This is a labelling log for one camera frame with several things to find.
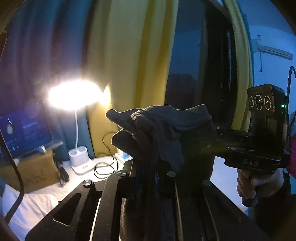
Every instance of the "laptop screen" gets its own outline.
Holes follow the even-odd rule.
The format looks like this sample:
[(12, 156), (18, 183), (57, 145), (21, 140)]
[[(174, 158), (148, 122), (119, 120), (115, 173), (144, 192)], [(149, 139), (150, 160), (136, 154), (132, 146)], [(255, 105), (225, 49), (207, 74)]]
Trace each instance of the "laptop screen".
[(0, 116), (0, 128), (14, 158), (52, 141), (42, 109), (41, 104), (31, 104)]

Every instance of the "screw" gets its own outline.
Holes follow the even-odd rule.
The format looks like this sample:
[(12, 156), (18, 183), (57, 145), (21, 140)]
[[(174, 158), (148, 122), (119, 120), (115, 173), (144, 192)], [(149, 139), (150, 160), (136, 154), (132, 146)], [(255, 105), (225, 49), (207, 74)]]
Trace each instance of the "screw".
[(167, 175), (169, 177), (175, 177), (177, 175), (177, 173), (175, 173), (174, 171), (169, 171), (169, 172), (167, 172)]
[(121, 170), (121, 171), (117, 172), (117, 175), (120, 176), (120, 177), (124, 177), (127, 173), (128, 173), (127, 171)]
[(82, 184), (83, 184), (83, 186), (84, 186), (85, 188), (89, 188), (89, 187), (91, 187), (91, 185), (93, 184), (93, 181), (90, 180), (90, 179), (86, 179), (86, 180), (84, 180), (84, 181), (82, 182)]
[(211, 183), (209, 180), (203, 180), (203, 181), (202, 181), (202, 184), (203, 184), (204, 186), (206, 186), (206, 187), (209, 187), (209, 186), (212, 185), (212, 183)]

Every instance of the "blue curtain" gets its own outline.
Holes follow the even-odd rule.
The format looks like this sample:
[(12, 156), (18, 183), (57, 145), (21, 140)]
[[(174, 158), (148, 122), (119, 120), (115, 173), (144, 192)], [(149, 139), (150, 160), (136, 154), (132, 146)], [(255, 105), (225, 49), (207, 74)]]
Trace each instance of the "blue curtain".
[[(65, 80), (81, 79), (83, 40), (91, 0), (26, 0), (6, 30), (0, 61), (0, 115), (23, 108), (33, 99), (46, 101), (48, 91)], [(45, 105), (54, 138), (63, 145), (54, 152), (68, 160), (75, 146), (74, 111)], [(85, 110), (78, 111), (79, 142), (94, 151)]]

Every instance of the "yellow curtain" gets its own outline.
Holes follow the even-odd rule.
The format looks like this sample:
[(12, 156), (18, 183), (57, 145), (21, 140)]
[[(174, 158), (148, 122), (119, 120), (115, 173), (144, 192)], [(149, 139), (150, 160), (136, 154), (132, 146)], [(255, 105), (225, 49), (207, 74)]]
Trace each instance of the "yellow curtain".
[(253, 70), (248, 33), (237, 0), (224, 0), (232, 21), (237, 56), (237, 105), (232, 129), (248, 131), (249, 112), (247, 89), (253, 86)]
[(0, 33), (5, 29), (15, 11), (24, 0), (1, 0), (0, 1)]
[[(105, 103), (89, 108), (96, 155), (107, 152), (103, 135), (117, 131), (105, 118), (109, 108), (125, 111), (164, 104), (177, 11), (178, 0), (98, 1), (85, 72), (102, 90), (107, 86)], [(109, 145), (111, 136), (106, 139)]]

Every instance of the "cardboard box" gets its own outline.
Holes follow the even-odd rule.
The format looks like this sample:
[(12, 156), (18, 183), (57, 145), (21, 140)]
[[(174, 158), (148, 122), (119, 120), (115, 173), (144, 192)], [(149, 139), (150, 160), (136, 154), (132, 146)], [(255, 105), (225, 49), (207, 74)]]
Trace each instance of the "cardboard box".
[[(21, 160), (17, 165), (24, 182), (25, 193), (57, 183), (57, 168), (53, 161), (53, 152), (34, 155)], [(6, 184), (20, 190), (19, 181), (11, 164), (0, 167), (0, 176)]]

